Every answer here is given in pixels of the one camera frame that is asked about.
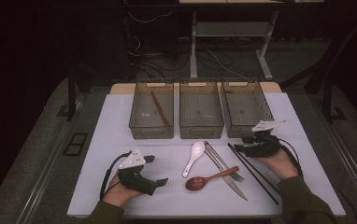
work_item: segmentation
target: wooden spoon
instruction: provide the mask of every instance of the wooden spoon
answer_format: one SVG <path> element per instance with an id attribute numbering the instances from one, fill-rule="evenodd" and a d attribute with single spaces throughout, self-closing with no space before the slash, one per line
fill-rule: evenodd
<path id="1" fill-rule="evenodd" d="M 188 190 L 202 189 L 209 180 L 212 180 L 217 177 L 233 174 L 234 172 L 236 172 L 238 170 L 239 170 L 239 167 L 234 166 L 226 171 L 223 171 L 219 174 L 216 174 L 216 175 L 213 175 L 210 177 L 202 177 L 202 176 L 193 177 L 187 181 L 187 183 L 185 184 L 185 188 L 187 188 Z"/>

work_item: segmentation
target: metal fork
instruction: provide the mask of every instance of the metal fork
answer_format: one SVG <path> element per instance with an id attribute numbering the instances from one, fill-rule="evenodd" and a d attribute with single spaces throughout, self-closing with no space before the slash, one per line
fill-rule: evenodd
<path id="1" fill-rule="evenodd" d="M 214 148 L 208 143 L 208 141 L 205 141 L 204 143 L 205 143 L 205 150 L 211 154 L 210 155 L 209 153 L 207 153 L 207 155 L 210 158 L 211 157 L 215 157 L 215 159 L 217 158 L 225 166 L 225 168 L 228 169 L 229 168 L 228 165 L 222 160 L 220 155 L 216 152 L 216 150 L 214 150 Z M 242 182 L 243 180 L 245 180 L 245 178 L 243 176 L 239 175 L 238 173 L 230 174 L 230 176 L 238 182 Z"/>

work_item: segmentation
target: sleeve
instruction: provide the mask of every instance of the sleeve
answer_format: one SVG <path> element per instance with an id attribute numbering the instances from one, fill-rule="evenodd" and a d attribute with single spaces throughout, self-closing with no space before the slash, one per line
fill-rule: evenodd
<path id="1" fill-rule="evenodd" d="M 278 183 L 278 189 L 286 223 L 337 223 L 329 205 L 310 191 L 303 177 L 282 180 Z"/>
<path id="2" fill-rule="evenodd" d="M 118 224 L 121 223 L 122 214 L 122 208 L 100 201 L 92 213 L 80 224 Z"/>

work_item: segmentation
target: white plastic spoon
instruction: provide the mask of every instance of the white plastic spoon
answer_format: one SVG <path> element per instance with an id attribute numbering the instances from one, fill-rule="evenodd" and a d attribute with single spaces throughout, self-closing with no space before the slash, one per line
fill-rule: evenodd
<path id="1" fill-rule="evenodd" d="M 205 152 L 205 144 L 203 142 L 196 142 L 193 144 L 193 149 L 191 150 L 191 157 L 190 161 L 188 161 L 187 166 L 184 169 L 184 172 L 182 173 L 182 177 L 187 177 L 188 173 L 190 172 L 191 167 L 193 166 L 193 163 L 199 159 Z"/>

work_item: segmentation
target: human hand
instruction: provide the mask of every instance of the human hand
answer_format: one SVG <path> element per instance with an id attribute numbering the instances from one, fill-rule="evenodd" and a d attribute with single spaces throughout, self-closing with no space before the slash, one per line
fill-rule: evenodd
<path id="1" fill-rule="evenodd" d="M 112 188 L 106 192 L 102 201 L 105 203 L 113 204 L 118 207 L 124 207 L 131 199 L 142 195 L 143 193 L 138 192 L 134 189 L 128 189 L 124 185 L 122 185 L 120 179 L 118 178 L 118 172 L 109 182 L 108 188 Z"/>
<path id="2" fill-rule="evenodd" d="M 298 175 L 295 166 L 283 149 L 280 149 L 273 156 L 253 159 L 265 163 L 280 180 Z"/>

